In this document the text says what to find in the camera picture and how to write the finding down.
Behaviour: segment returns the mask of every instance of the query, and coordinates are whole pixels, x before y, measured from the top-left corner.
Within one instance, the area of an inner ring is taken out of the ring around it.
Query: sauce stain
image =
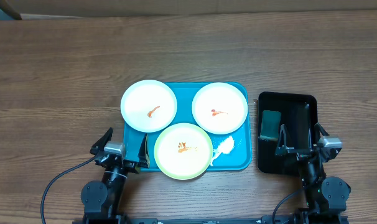
[[[216,116],[216,115],[221,114],[221,113],[228,114],[228,113],[225,113],[225,112],[212,110],[212,116]]]
[[[153,110],[151,110],[151,111],[147,114],[147,116],[148,116],[149,118],[151,118],[151,115],[153,114],[153,112],[154,112],[156,109],[158,109],[158,108],[160,108],[160,106],[156,106]]]
[[[179,153],[182,153],[182,152],[187,151],[189,149],[194,149],[195,151],[198,151],[197,147],[186,147],[186,142],[180,142],[178,148],[179,148],[179,150],[178,150]]]

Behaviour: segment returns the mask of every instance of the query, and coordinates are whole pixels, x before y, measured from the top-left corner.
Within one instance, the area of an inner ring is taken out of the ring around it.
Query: white plate
[[[211,83],[194,96],[192,113],[204,130],[213,134],[228,134],[243,125],[248,114],[248,103],[234,86]]]
[[[179,180],[192,179],[209,166],[213,146],[209,135],[194,124],[180,123],[165,129],[157,138],[154,157],[166,175]]]
[[[125,122],[144,133],[164,129],[175,118],[176,111],[174,92],[155,80],[143,80],[131,85],[121,100],[121,114]]]

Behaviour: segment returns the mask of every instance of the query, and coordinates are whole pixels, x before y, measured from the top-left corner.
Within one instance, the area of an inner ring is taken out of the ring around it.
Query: black tray
[[[265,173],[299,176],[296,165],[284,166],[284,158],[274,156],[277,141],[260,139],[264,110],[281,113],[296,149],[308,149],[316,143],[317,101],[311,95],[263,92],[258,99],[258,169]]]

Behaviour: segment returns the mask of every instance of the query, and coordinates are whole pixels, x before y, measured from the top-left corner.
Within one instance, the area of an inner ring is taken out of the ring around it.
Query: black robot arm
[[[139,150],[138,161],[125,159],[126,151],[123,143],[111,141],[113,130],[108,132],[91,148],[96,155],[97,165],[105,168],[102,181],[87,183],[81,192],[81,200],[85,206],[82,221],[73,224],[348,224],[347,217],[340,213],[346,210],[346,200],[350,186],[338,177],[327,177],[323,162],[334,159],[342,149],[339,138],[329,136],[317,123],[317,144],[311,149],[294,149],[285,124],[281,126],[276,148],[276,156],[284,156],[286,165],[296,163],[299,168],[307,208],[298,208],[293,215],[276,216],[281,201],[273,215],[261,218],[244,219],[212,219],[212,220],[157,220],[156,218],[129,219],[124,213],[118,212],[119,200],[128,173],[139,173],[140,168],[149,165],[147,135]]]
[[[308,208],[299,208],[294,215],[295,223],[348,223],[341,217],[346,210],[350,186],[338,177],[327,177],[323,163],[336,158],[342,142],[330,136],[319,124],[315,124],[318,142],[310,149],[294,149],[290,146],[289,133],[281,125],[276,156],[285,156],[286,161],[295,162],[305,192]]]

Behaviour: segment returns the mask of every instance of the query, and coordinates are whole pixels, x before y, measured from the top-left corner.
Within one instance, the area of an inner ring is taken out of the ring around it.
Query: green-rimmed plate
[[[154,157],[167,176],[188,180],[209,166],[213,146],[209,135],[194,124],[180,123],[165,129],[157,138]]]

